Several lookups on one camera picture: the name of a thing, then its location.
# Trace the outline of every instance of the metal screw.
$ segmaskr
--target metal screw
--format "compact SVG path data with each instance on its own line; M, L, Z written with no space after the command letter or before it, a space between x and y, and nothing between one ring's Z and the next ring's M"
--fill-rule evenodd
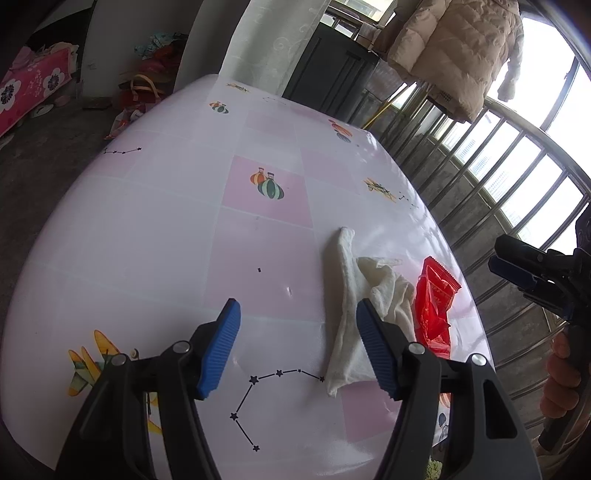
M120 367L121 365L123 365L125 362L127 361L127 357L122 354L122 353L118 353L117 355L115 355L112 359L111 359L111 363L116 366L116 367Z
M422 355L425 353L425 347L420 343L413 342L408 344L408 351L415 355Z
M189 342L185 342L184 340L173 345L173 350L175 353L187 353L190 349L191 345Z
M484 357L484 355L481 355L479 353L475 353L474 355L472 355L470 357L470 360L472 360L473 364L479 365L480 367L484 367L486 365L486 358Z

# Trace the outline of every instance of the green plush object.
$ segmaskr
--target green plush object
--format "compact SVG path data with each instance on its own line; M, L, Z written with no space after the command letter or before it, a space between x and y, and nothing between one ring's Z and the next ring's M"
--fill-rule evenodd
M443 464L436 460L429 458L429 464L427 465L427 472L425 472L425 480L437 480L441 475L441 467Z

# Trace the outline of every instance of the beige puffer jacket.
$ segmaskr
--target beige puffer jacket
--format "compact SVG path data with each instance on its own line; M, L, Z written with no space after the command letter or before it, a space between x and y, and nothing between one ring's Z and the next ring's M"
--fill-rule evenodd
M388 52L405 81L432 85L429 97L450 117L474 121L509 59L499 100L515 95L523 47L516 0L423 0Z

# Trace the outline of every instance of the floor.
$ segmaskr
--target floor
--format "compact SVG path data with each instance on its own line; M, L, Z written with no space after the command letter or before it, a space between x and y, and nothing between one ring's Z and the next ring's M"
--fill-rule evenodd
M0 339L22 265L47 218L105 147L117 111L80 101L27 119L0 150Z

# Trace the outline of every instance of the black handle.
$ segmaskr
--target black handle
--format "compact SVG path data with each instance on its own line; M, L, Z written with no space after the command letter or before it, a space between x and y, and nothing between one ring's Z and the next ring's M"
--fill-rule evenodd
M585 408L587 399L591 395L591 382L589 382L589 362L591 362L591 336L579 325L568 325L564 332L569 339L570 356L566 361L575 367L581 374L581 383L575 389L579 394L579 403L569 410L564 417L559 419L547 419L544 423L544 431L540 434L538 442L540 446L552 454L559 453L566 442L574 424L577 423L581 412Z

